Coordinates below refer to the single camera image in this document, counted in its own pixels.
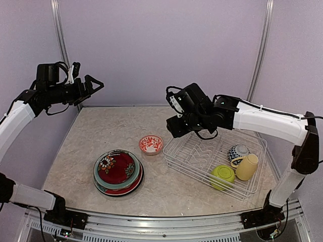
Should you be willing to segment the white red patterned bowl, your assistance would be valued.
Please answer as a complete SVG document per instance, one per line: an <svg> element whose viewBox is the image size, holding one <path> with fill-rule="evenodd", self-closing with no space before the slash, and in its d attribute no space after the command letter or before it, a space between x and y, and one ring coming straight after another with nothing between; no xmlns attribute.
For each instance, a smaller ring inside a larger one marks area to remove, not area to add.
<svg viewBox="0 0 323 242"><path fill-rule="evenodd" d="M156 155L164 147L164 141L157 135L147 135L139 141L140 150L146 155Z"/></svg>

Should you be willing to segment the light teal floral plate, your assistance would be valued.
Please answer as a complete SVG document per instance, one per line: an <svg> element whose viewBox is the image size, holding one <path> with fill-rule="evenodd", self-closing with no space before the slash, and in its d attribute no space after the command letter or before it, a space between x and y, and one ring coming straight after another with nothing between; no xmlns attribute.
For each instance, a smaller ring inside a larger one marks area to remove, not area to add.
<svg viewBox="0 0 323 242"><path fill-rule="evenodd" d="M108 152L104 153L103 155L101 155L97 161L95 162L95 165L94 165L94 169L93 169L93 174L94 174L94 178L95 180L103 187L107 188L107 189L111 189L111 190L120 190L120 189L123 189L123 188L126 188L128 187L129 185L131 185L134 181L136 181L136 179L138 178L138 175L139 175L139 172L140 172L140 164L139 164L139 160L137 159L137 157L127 151L129 153L129 155L134 159L134 162L135 162L135 171L133 173L133 175L128 179L126 180L125 182L121 183L121 184L117 184L117 185L112 185L112 184L109 184L109 183L106 183L104 181L102 181L97 172L96 172L96 168L97 168L97 165L98 165L98 162L99 162L99 159L100 158L103 158L103 156L105 154L107 154Z"/></svg>

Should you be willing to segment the yellow mug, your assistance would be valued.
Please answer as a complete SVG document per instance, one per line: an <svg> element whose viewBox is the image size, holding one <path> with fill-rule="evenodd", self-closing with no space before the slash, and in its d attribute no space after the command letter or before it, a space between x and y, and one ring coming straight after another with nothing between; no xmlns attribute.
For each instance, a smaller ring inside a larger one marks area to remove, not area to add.
<svg viewBox="0 0 323 242"><path fill-rule="evenodd" d="M235 174L242 181L250 180L258 168L258 157L255 154L237 157L231 161L236 168Z"/></svg>

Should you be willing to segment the pink scalloped plate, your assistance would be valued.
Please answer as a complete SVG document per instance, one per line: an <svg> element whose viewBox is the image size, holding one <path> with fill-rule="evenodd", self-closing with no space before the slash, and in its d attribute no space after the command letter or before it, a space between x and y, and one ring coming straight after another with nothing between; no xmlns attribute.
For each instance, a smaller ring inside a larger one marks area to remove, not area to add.
<svg viewBox="0 0 323 242"><path fill-rule="evenodd" d="M104 194L107 194L109 196L121 196L121 195L127 194L127 193L135 190L135 188L140 185L142 179L143 179L143 176L140 176L129 187L123 188L123 189L120 189L120 190L111 190L111 189L104 188L103 186L99 185L98 182L95 181L95 180L94 180L94 185L96 186L96 188L100 192L102 192Z"/></svg>

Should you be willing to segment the black rimmed beige plate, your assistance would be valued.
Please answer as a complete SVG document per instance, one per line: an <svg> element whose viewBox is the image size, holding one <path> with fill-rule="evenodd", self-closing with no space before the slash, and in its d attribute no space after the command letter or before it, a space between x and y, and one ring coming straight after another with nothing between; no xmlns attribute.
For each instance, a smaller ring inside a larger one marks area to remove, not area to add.
<svg viewBox="0 0 323 242"><path fill-rule="evenodd" d="M93 180L95 187L98 189L98 191L106 196L109 197L123 197L126 196L128 194L131 194L132 192L134 192L137 188L140 187L143 178L144 178L144 168L142 163L140 162L140 172L138 175L138 178L136 179L136 181L134 181L129 187L127 188L123 188L120 190L111 190L111 189L106 189L104 187L102 187L101 185L98 184L97 181Z"/></svg>

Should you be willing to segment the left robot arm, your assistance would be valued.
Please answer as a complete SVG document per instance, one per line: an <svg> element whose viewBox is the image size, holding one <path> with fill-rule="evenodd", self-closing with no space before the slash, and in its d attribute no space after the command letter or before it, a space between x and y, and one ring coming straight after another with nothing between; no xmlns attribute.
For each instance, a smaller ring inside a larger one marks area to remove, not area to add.
<svg viewBox="0 0 323 242"><path fill-rule="evenodd" d="M68 67L64 62L39 64L36 79L29 89L13 100L1 119L1 157L22 130L43 111L48 112L54 104L77 106L104 87L104 83L86 75L81 80L80 63ZM69 210L59 205L63 198L50 192L17 183L1 174L1 204L14 203L50 211L59 224L71 219Z"/></svg>

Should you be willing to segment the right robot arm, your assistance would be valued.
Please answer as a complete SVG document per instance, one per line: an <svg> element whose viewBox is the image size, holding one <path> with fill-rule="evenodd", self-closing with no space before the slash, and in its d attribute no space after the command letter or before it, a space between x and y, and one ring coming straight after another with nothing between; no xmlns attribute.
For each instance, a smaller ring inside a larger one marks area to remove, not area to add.
<svg viewBox="0 0 323 242"><path fill-rule="evenodd" d="M178 88L177 93L171 91L173 88L166 88L166 100L177 113L167 119L167 129L174 138L194 132L204 140L199 132L207 130L210 139L214 139L218 135L217 129L223 128L262 133L294 144L290 167L268 193L263 209L258 213L261 223L270 223L304 178L314 173L321 163L317 116L311 112L301 115L278 111L224 94L210 99L196 83Z"/></svg>

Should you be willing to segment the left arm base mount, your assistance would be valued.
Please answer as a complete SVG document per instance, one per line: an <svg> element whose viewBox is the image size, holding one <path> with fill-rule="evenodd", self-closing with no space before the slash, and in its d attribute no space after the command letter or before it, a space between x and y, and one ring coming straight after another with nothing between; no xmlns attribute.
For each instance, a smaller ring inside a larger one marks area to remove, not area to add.
<svg viewBox="0 0 323 242"><path fill-rule="evenodd" d="M72 229L84 230L88 220L88 215L86 213L71 210L66 210L62 215L54 211L46 211L44 220Z"/></svg>

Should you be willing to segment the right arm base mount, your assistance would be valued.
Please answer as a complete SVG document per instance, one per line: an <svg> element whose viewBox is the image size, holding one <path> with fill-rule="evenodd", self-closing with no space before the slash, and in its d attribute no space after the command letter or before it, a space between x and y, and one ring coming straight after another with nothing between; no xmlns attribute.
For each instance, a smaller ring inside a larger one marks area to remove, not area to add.
<svg viewBox="0 0 323 242"><path fill-rule="evenodd" d="M275 222L279 222L285 219L285 215L282 211L267 211L262 209L252 210L244 212L240 215L244 229L259 227Z"/></svg>

